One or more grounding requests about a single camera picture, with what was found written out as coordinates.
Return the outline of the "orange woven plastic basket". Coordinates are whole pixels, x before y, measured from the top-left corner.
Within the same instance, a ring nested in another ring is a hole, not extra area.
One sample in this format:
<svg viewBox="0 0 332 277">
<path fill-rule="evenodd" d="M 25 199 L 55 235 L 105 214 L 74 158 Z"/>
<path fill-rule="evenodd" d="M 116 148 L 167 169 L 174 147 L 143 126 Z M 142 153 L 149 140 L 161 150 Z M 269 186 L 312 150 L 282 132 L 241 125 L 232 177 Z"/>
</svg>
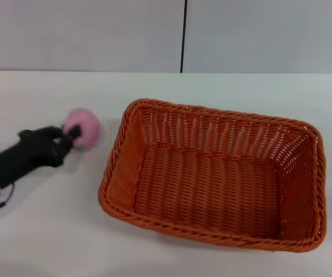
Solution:
<svg viewBox="0 0 332 277">
<path fill-rule="evenodd" d="M 308 252 L 326 235 L 312 125 L 152 99 L 124 111 L 98 201 L 110 216 L 220 246 Z"/>
</svg>

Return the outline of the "pink peach toy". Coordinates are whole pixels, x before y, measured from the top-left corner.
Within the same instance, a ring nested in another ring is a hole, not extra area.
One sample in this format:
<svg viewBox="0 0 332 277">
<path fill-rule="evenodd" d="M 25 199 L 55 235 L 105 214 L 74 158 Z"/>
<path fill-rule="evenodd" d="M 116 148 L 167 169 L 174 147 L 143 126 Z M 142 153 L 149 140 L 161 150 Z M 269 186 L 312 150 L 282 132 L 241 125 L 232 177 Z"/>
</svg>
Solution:
<svg viewBox="0 0 332 277">
<path fill-rule="evenodd" d="M 74 137 L 74 129 L 79 128 L 79 135 L 73 139 L 73 146 L 89 150 L 98 142 L 101 127 L 99 118 L 92 111 L 74 110 L 65 121 L 63 134 Z"/>
</svg>

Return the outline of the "black vertical wall strip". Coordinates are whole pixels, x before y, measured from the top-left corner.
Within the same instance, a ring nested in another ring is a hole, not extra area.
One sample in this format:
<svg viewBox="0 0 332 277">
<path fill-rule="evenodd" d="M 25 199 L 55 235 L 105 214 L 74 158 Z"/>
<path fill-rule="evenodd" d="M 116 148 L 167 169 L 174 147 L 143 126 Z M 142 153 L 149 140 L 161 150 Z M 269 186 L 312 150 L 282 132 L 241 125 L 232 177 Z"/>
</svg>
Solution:
<svg viewBox="0 0 332 277">
<path fill-rule="evenodd" d="M 186 35 L 187 13 L 188 13 L 188 0 L 184 0 L 181 56 L 180 56 L 180 73 L 183 73 L 183 71 L 184 71 L 184 53 L 185 53 L 185 35 Z"/>
</svg>

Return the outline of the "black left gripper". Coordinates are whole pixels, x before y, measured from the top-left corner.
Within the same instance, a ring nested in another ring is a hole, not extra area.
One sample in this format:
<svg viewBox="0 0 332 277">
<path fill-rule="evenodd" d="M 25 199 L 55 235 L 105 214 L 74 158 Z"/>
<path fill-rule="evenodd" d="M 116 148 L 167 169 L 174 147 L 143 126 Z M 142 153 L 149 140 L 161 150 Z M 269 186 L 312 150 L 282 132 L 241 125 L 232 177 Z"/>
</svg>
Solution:
<svg viewBox="0 0 332 277">
<path fill-rule="evenodd" d="M 12 147 L 0 152 L 0 188 L 36 170 L 39 167 L 59 167 L 73 148 L 74 142 L 81 137 L 80 125 L 74 125 L 63 137 L 62 129 L 48 126 L 36 130 L 22 130 L 19 141 Z"/>
</svg>

